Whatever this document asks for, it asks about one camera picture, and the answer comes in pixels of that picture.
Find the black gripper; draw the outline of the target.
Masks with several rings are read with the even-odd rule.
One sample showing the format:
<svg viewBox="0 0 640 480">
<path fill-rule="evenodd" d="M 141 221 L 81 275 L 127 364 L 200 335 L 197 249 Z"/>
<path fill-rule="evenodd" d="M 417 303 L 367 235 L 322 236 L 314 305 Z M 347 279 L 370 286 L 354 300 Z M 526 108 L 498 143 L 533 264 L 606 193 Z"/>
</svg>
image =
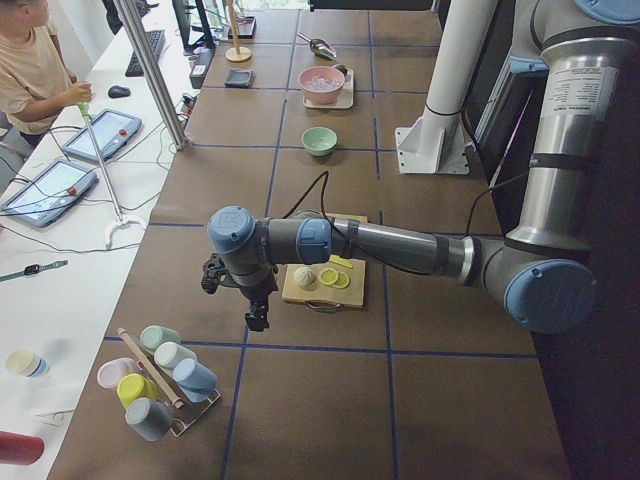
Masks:
<svg viewBox="0 0 640 480">
<path fill-rule="evenodd" d="M 249 311 L 245 314 L 245 321 L 251 331 L 264 331 L 270 328 L 268 301 L 269 295 L 278 290 L 277 273 L 278 267 L 275 265 L 258 264 L 249 264 L 243 269 L 235 269 L 231 272 L 231 277 L 249 301 Z"/>
</svg>

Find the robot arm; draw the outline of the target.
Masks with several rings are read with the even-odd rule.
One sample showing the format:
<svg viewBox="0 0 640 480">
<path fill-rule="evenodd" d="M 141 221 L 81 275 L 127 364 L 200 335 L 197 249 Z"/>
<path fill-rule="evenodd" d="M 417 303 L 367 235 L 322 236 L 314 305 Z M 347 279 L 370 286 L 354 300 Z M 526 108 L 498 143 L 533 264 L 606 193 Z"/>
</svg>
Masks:
<svg viewBox="0 0 640 480">
<path fill-rule="evenodd" d="M 228 206 L 210 219 L 213 244 L 201 285 L 238 289 L 248 327 L 268 327 L 281 264 L 322 264 L 332 254 L 412 274 L 455 278 L 486 291 L 520 324 L 561 333 L 591 313 L 596 281 L 579 235 L 589 178 L 621 65 L 639 47 L 635 1 L 520 1 L 511 69 L 543 73 L 546 88 L 520 220 L 503 241 L 451 239 L 293 212 L 257 219 Z"/>
</svg>

